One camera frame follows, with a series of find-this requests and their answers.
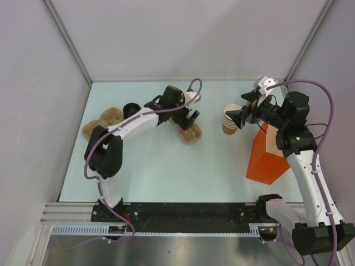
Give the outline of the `brown pulp cup carrier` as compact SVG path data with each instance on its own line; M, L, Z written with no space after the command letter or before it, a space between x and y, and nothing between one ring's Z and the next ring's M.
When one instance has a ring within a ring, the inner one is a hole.
M82 135L87 141L89 141L95 127L102 126L107 128L118 124L123 120L124 114L120 109L115 107L108 108L100 115L99 119L92 120L82 128Z
M202 130L200 129L197 123L194 123L193 126L187 130L183 130L172 119L170 119L170 123L177 128L178 136L185 144L194 144L202 137Z

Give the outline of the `orange paper bag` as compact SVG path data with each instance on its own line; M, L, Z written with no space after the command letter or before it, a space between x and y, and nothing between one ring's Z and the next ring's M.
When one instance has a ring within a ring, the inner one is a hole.
M262 124L253 141L246 178L271 185L290 168L277 148L276 133L275 127Z

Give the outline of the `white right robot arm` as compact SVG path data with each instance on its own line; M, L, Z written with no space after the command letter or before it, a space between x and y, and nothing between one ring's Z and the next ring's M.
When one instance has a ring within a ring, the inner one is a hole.
M291 233L301 255L342 250L354 238L354 224L346 223L331 199L322 174L318 143L306 126L309 98L288 93L281 106L272 104L257 90L241 96L247 101L241 110L226 114L239 129L245 123L262 120L277 129L276 145L282 151L297 180L305 213L293 209L281 196L268 196L256 208L261 222L278 221Z

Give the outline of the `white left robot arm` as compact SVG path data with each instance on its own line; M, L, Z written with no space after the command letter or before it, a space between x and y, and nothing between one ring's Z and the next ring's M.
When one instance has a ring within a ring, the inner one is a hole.
M196 102L201 99L201 88L197 91L189 86L186 92L167 86L162 95L146 103L136 114L122 122L104 128L94 128L84 154L84 177L96 180L99 200L105 204L103 215L115 222L124 212L123 197L114 176L123 164L124 144L145 131L173 120L181 129L191 128L199 116L198 111L189 116Z

